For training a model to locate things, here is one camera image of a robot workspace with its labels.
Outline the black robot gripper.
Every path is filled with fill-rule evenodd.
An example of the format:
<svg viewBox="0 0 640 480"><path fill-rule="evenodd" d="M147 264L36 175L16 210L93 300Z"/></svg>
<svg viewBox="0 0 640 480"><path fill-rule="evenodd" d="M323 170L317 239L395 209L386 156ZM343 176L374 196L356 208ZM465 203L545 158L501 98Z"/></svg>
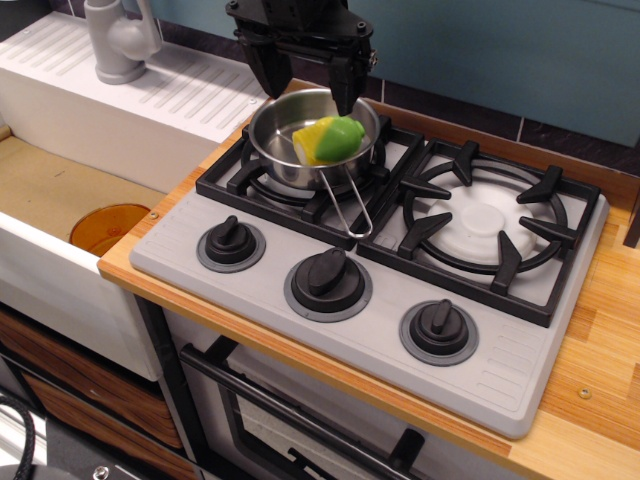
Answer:
<svg viewBox="0 0 640 480"><path fill-rule="evenodd" d="M346 1L230 1L227 15L246 61L265 93L279 98L293 78L291 57L328 64L340 116L352 113L377 63L373 25Z"/></svg>

